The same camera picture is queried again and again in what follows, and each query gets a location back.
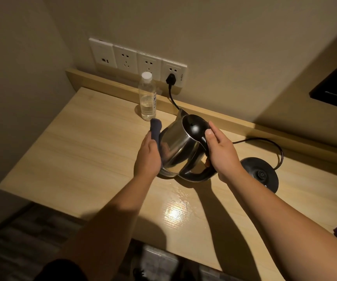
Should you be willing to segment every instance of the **beige wall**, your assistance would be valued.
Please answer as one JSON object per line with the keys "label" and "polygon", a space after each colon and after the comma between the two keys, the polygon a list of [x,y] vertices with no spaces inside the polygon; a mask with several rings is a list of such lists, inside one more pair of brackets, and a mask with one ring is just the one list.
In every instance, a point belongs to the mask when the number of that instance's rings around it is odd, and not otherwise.
{"label": "beige wall", "polygon": [[321,56],[337,0],[44,2],[81,70],[96,73],[87,39],[99,37],[187,64],[182,101],[337,145],[337,108],[308,97],[337,67],[337,51]]}
{"label": "beige wall", "polygon": [[[71,65],[42,0],[0,0],[0,181],[74,94]],[[26,203],[0,191],[0,222]]]}

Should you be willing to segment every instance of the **bottle cap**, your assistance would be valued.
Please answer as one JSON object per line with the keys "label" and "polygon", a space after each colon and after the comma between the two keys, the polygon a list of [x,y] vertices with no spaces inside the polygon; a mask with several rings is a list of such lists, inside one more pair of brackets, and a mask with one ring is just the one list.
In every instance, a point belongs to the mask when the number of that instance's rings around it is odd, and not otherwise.
{"label": "bottle cap", "polygon": [[150,82],[153,79],[153,75],[150,72],[144,72],[141,74],[144,82]]}

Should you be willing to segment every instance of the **left hand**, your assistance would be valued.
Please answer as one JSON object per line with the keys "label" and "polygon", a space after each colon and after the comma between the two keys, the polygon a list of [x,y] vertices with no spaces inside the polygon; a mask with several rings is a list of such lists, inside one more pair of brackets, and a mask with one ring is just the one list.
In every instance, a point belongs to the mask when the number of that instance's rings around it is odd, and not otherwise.
{"label": "left hand", "polygon": [[140,176],[153,180],[160,170],[161,156],[157,143],[152,139],[149,131],[141,143],[133,173],[135,177]]}

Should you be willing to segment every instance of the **power cord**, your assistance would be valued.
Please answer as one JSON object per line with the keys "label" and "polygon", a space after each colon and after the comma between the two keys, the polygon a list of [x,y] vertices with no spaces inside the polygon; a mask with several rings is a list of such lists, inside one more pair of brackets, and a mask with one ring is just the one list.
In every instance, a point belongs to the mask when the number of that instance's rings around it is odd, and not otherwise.
{"label": "power cord", "polygon": [[[175,105],[175,107],[177,109],[180,109],[177,106],[177,104],[175,103],[175,101],[174,101],[174,99],[172,98],[172,95],[171,95],[171,88],[176,83],[176,77],[175,77],[175,75],[172,74],[172,73],[170,75],[168,75],[168,77],[166,79],[166,83],[168,84],[168,95],[170,96],[171,102]],[[281,166],[281,164],[283,163],[283,160],[284,160],[283,149],[278,144],[276,144],[274,141],[272,141],[270,139],[267,139],[267,138],[262,138],[262,137],[246,138],[244,140],[234,142],[234,145],[238,144],[238,143],[246,142],[246,141],[251,141],[251,140],[267,141],[267,142],[270,142],[270,143],[274,144],[279,149],[279,151],[280,151],[280,160],[279,160],[278,165],[274,168],[274,170],[277,170]]]}
{"label": "power cord", "polygon": [[168,75],[167,79],[166,79],[166,83],[168,84],[168,95],[170,96],[170,99],[171,99],[171,102],[175,105],[175,107],[177,109],[180,109],[177,104],[175,103],[174,99],[172,98],[172,95],[171,95],[171,88],[172,86],[176,83],[176,77],[174,74],[170,74]]}
{"label": "power cord", "polygon": [[262,137],[246,138],[244,140],[236,141],[236,142],[233,142],[233,143],[235,145],[235,144],[238,144],[238,143],[242,143],[242,142],[246,142],[246,141],[251,141],[251,140],[261,140],[261,141],[270,142],[270,143],[274,144],[279,149],[279,151],[280,151],[280,160],[279,160],[278,165],[276,167],[274,167],[274,170],[277,170],[281,166],[281,164],[283,163],[283,160],[284,160],[283,149],[278,144],[276,144],[274,141],[272,141],[270,139],[267,139],[267,138],[262,138]]}

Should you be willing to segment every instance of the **black kettle handle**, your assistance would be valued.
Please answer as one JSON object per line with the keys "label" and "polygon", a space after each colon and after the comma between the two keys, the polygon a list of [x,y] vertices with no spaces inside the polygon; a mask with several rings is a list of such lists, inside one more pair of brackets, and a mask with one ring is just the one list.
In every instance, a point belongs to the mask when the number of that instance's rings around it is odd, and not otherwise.
{"label": "black kettle handle", "polygon": [[[193,158],[190,160],[189,163],[187,163],[187,165],[185,165],[183,170],[179,173],[179,176],[185,180],[192,181],[192,182],[207,181],[214,174],[216,174],[216,170],[214,169],[210,161],[210,150],[207,145],[205,136],[201,138],[200,143],[201,145],[197,148],[197,151],[194,154]],[[210,166],[205,168],[201,173],[193,173],[192,169],[194,168],[195,163],[197,163],[199,156],[203,155],[203,150],[205,150],[205,155],[208,157]]]}

